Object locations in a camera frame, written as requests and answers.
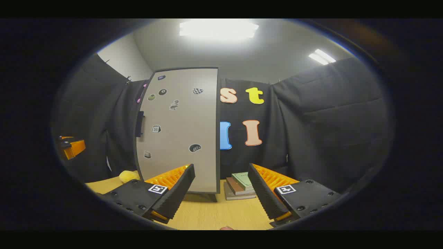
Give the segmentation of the black backdrop cloth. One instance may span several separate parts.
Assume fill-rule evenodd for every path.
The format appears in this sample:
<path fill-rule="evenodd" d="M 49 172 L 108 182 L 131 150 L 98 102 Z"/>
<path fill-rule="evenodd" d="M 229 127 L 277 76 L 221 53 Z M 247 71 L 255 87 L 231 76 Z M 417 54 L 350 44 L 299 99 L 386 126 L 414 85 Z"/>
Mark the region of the black backdrop cloth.
<path fill-rule="evenodd" d="M 135 137 L 139 111 L 143 134 Z M 219 180 L 250 164 L 342 193 L 383 164 L 394 135 L 378 77 L 355 58 L 268 84 L 229 79 L 216 67 L 130 82 L 94 56 L 60 88 L 51 129 L 85 141 L 65 163 L 80 182 L 124 170 L 149 179 L 193 164 L 194 193 L 217 192 Z"/>

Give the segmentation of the brown book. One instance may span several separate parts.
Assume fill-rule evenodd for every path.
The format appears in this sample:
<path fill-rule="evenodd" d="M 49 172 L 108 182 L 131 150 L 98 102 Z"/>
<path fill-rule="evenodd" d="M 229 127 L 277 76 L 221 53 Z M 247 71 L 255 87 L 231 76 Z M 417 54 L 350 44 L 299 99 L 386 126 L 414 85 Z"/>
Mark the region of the brown book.
<path fill-rule="evenodd" d="M 255 191 L 244 191 L 239 185 L 233 180 L 232 177 L 227 177 L 226 182 L 230 185 L 231 189 L 234 191 L 234 194 L 252 194 Z"/>

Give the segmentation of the small ceiling light panel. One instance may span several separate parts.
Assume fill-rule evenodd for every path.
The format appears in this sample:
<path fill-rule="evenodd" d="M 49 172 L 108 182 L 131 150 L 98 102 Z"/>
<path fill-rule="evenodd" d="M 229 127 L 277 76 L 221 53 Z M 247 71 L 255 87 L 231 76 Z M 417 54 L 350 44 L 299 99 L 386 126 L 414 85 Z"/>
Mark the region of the small ceiling light panel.
<path fill-rule="evenodd" d="M 321 49 L 316 49 L 313 53 L 310 53 L 308 57 L 322 65 L 336 62 L 336 59 L 328 55 L 326 52 L 323 52 Z"/>

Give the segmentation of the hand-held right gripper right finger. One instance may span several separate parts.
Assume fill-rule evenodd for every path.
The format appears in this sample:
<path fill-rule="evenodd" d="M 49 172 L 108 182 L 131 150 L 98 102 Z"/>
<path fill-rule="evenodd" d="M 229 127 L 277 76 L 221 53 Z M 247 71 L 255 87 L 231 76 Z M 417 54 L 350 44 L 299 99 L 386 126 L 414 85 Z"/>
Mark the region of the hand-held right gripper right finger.
<path fill-rule="evenodd" d="M 315 214 L 341 197 L 315 180 L 295 180 L 256 164 L 249 165 L 248 178 L 272 225 Z"/>

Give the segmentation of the green book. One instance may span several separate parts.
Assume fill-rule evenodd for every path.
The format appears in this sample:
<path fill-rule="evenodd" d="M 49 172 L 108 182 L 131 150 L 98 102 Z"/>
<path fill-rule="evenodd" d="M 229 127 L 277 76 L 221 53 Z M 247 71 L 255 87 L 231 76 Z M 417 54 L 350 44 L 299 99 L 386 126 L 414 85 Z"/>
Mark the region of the green book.
<path fill-rule="evenodd" d="M 231 177 L 244 191 L 253 191 L 253 185 L 248 177 L 248 172 L 232 173 Z"/>

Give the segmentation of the black door handle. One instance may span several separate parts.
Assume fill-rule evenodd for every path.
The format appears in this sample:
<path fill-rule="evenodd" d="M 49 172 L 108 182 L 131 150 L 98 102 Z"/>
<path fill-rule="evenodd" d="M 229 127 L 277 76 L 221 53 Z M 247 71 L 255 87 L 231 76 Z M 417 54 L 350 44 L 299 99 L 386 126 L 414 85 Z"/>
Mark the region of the black door handle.
<path fill-rule="evenodd" d="M 143 119 L 144 119 L 144 111 L 139 111 L 137 113 L 137 117 L 136 117 L 136 123 L 135 123 L 135 137 L 141 137 L 143 132 L 142 132 L 142 123 L 143 123 Z"/>

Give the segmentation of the large ceiling light panel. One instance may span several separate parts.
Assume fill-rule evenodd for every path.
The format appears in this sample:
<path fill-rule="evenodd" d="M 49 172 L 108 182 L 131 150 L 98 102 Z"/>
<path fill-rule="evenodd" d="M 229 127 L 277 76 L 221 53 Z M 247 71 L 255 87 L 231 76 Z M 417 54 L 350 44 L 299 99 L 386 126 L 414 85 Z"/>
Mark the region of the large ceiling light panel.
<path fill-rule="evenodd" d="M 191 19 L 179 24 L 179 36 L 243 40 L 253 38 L 258 29 L 258 24 L 246 19 Z"/>

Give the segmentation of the grey book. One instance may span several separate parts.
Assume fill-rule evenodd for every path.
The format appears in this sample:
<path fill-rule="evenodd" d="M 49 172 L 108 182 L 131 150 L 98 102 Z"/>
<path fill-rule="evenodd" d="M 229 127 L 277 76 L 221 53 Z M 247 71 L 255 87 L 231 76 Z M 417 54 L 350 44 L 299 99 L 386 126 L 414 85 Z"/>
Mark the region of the grey book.
<path fill-rule="evenodd" d="M 255 193 L 252 194 L 234 194 L 234 191 L 231 189 L 230 185 L 225 182 L 224 183 L 224 191 L 226 200 L 247 200 L 257 197 Z"/>

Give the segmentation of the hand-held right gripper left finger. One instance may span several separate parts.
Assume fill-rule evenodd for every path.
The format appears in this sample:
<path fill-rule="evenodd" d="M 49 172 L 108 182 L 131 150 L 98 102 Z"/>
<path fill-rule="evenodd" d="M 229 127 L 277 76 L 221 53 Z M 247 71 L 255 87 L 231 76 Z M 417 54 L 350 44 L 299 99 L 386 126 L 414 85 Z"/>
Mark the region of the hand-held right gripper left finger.
<path fill-rule="evenodd" d="M 187 164 L 146 181 L 130 177 L 126 183 L 99 196 L 128 212 L 167 224 L 175 216 L 194 178 L 194 165 Z"/>

